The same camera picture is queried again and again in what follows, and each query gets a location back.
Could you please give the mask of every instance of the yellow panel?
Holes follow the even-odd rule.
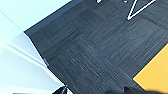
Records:
[[[143,89],[168,93],[168,44],[134,77]]]

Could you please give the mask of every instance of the floor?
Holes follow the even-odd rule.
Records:
[[[133,78],[143,89],[168,94],[168,44]]]
[[[148,2],[139,0],[135,11]],[[25,33],[74,94],[121,93],[124,86],[142,90],[133,78],[168,43],[168,1],[157,0],[128,21],[132,3],[83,0]]]

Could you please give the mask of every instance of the orange-yellow floor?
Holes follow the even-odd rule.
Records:
[[[134,77],[143,89],[168,93],[168,44]]]

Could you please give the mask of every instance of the dark gray carpet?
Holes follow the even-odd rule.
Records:
[[[138,1],[135,11],[149,1]],[[157,0],[127,21],[132,3],[84,0],[25,33],[74,94],[142,89],[132,79],[168,42],[168,1]]]

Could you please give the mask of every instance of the white line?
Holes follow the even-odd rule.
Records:
[[[136,13],[134,13],[132,16],[131,16],[131,14],[132,14],[132,12],[133,12],[133,10],[134,10],[134,7],[135,7],[135,5],[136,5],[136,2],[137,2],[138,0],[135,0],[134,1],[134,3],[133,3],[133,5],[132,5],[132,8],[131,8],[131,10],[130,10],[130,12],[129,12],[129,15],[128,15],[128,17],[127,17],[127,20],[130,20],[131,18],[133,18],[134,16],[136,16],[138,13],[140,13],[141,11],[143,11],[145,8],[147,8],[149,5],[151,5],[152,3],[154,3],[156,0],[152,0],[151,2],[149,2],[147,5],[145,5],[143,8],[141,8],[141,9],[139,9]]]
[[[101,0],[97,0],[97,3],[100,3],[101,2]]]

